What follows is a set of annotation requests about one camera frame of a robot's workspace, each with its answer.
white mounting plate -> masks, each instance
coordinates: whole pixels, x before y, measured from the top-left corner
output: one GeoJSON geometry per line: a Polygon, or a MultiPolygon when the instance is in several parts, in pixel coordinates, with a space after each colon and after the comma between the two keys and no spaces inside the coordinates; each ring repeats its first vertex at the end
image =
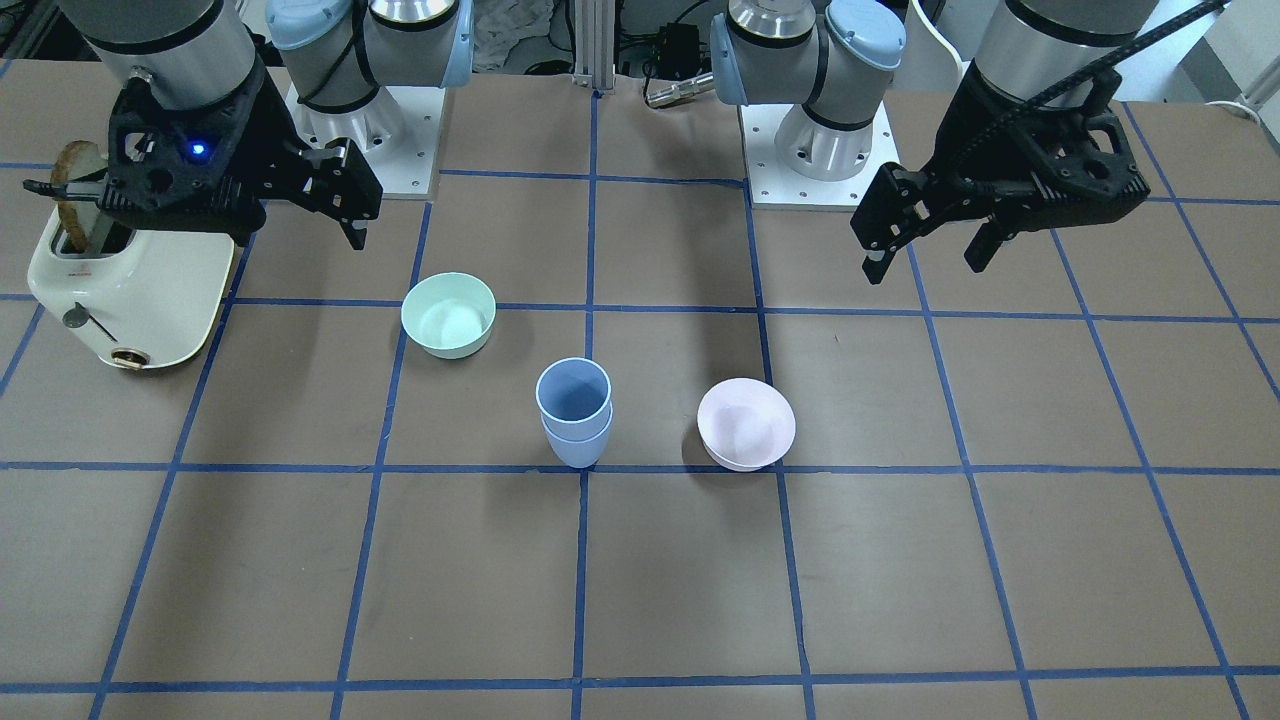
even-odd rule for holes
{"type": "MultiPolygon", "coordinates": [[[[365,160],[383,183],[388,200],[431,200],[435,196],[436,159],[440,150],[440,128],[444,120],[445,90],[442,87],[388,87],[404,113],[408,137],[374,147],[365,160]]],[[[298,91],[289,86],[285,106],[297,105],[298,91]]],[[[326,138],[311,143],[324,147],[326,138]]]]}
{"type": "Polygon", "coordinates": [[[881,102],[876,110],[876,141],[863,169],[845,181],[824,182],[801,176],[788,168],[773,147],[773,136],[791,105],[744,105],[739,108],[742,123],[742,151],[746,174],[751,181],[751,205],[762,210],[852,210],[867,193],[876,169],[897,161],[897,145],[888,127],[888,113],[881,102]]]}

metal connector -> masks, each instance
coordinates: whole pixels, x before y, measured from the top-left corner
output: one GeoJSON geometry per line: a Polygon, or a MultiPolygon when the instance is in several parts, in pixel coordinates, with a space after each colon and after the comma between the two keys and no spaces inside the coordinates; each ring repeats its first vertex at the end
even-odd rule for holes
{"type": "Polygon", "coordinates": [[[714,88],[716,77],[712,73],[703,73],[689,79],[682,79],[669,87],[655,90],[645,95],[644,101],[650,108],[669,108],[714,88]]]}

white chair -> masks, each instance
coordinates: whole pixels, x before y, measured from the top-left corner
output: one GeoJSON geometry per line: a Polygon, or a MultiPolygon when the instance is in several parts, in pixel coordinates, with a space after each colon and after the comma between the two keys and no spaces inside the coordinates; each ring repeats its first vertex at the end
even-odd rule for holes
{"type": "Polygon", "coordinates": [[[902,63],[893,72],[893,90],[955,92],[964,77],[960,54],[938,32],[919,0],[906,9],[906,47],[902,63]]]}

light blue joint cap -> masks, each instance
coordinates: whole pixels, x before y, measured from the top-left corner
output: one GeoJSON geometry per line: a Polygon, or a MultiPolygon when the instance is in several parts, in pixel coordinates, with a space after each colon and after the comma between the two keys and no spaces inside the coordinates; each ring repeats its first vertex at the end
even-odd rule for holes
{"type": "Polygon", "coordinates": [[[746,105],[746,87],[733,55],[733,42],[728,37],[724,13],[712,18],[712,74],[716,77],[716,96],[726,105],[746,105]]]}
{"type": "Polygon", "coordinates": [[[444,65],[440,87],[462,87],[471,79],[475,42],[471,41],[471,0],[458,0],[458,24],[449,49],[449,64],[444,65]]]}
{"type": "Polygon", "coordinates": [[[268,0],[266,27],[279,50],[320,40],[351,12],[351,0],[268,0]]]}
{"type": "Polygon", "coordinates": [[[872,67],[895,70],[902,61],[906,28],[876,0],[831,0],[827,24],[841,45],[872,67]]]}

cup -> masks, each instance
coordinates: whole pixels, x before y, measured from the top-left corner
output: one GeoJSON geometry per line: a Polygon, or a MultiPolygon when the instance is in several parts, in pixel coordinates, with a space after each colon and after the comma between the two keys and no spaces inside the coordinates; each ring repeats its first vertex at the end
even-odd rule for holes
{"type": "Polygon", "coordinates": [[[556,452],[556,457],[561,459],[570,468],[590,468],[600,460],[604,455],[604,447],[609,443],[609,429],[613,428],[613,407],[605,407],[604,414],[604,429],[596,433],[594,437],[572,441],[564,439],[552,432],[547,420],[543,420],[543,430],[547,432],[547,442],[552,445],[552,450],[556,452]]]}
{"type": "Polygon", "coordinates": [[[598,439],[613,420],[609,375],[586,357],[552,363],[539,375],[534,397],[548,434],[567,442],[598,439]]]}

